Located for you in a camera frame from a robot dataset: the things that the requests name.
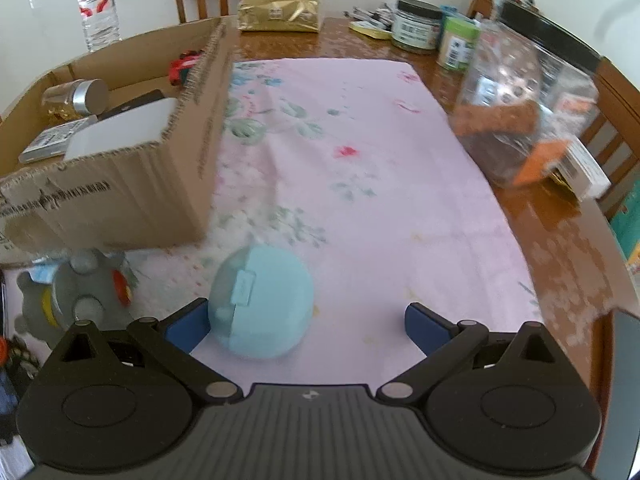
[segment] gray plush toy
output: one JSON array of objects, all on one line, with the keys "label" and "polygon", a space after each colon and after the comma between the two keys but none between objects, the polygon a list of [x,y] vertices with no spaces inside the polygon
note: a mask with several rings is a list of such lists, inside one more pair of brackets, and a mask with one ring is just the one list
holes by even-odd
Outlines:
[{"label": "gray plush toy", "polygon": [[93,321],[100,330],[124,329],[133,318],[127,310],[131,292],[119,271],[123,258],[107,258],[96,249],[77,251],[56,269],[50,285],[21,273],[17,283],[24,299],[16,332],[28,332],[52,349],[80,319]]}]

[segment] red toy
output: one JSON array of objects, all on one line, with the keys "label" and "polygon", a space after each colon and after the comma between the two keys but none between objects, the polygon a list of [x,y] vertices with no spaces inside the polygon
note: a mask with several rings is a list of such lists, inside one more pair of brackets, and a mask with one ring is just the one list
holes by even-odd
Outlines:
[{"label": "red toy", "polygon": [[202,51],[189,50],[180,54],[180,59],[171,62],[169,67],[169,83],[174,86],[184,85],[187,81],[189,70],[193,68],[200,59]]}]

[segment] gray ribbed panel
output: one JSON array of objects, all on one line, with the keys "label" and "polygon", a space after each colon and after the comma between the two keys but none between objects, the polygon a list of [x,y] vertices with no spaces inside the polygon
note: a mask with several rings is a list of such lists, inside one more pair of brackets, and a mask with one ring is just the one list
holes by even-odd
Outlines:
[{"label": "gray ribbed panel", "polygon": [[[309,397],[310,391],[318,396]],[[81,480],[41,466],[26,480]],[[207,408],[174,450],[100,480],[505,480],[443,452],[417,416],[372,400],[362,386],[255,387]],[[587,480],[578,468],[548,480]]]}]

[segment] blue gripper pad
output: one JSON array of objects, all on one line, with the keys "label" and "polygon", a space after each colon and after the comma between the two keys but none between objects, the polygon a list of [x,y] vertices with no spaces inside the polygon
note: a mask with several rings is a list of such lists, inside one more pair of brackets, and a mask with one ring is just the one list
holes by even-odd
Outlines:
[{"label": "blue gripper pad", "polygon": [[209,323],[209,301],[201,299],[191,303],[192,309],[182,314],[176,321],[169,324],[164,338],[187,354],[191,352],[211,331]]},{"label": "blue gripper pad", "polygon": [[404,311],[404,331],[427,356],[451,341],[455,329],[452,322],[420,303],[412,303]]}]

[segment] glossy table surface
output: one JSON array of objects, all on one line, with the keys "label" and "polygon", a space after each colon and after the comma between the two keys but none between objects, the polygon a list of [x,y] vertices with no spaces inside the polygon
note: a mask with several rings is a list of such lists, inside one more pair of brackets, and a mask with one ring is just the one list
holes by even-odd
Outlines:
[{"label": "glossy table surface", "polygon": [[[436,54],[410,54],[389,41],[354,32],[348,23],[327,19],[320,34],[244,32],[236,58],[403,61],[450,110],[461,76],[440,69]],[[529,265],[546,326],[591,390],[599,392],[603,346],[596,320],[614,307],[640,315],[638,296],[606,219],[595,202],[575,205],[550,181],[494,191]]]}]

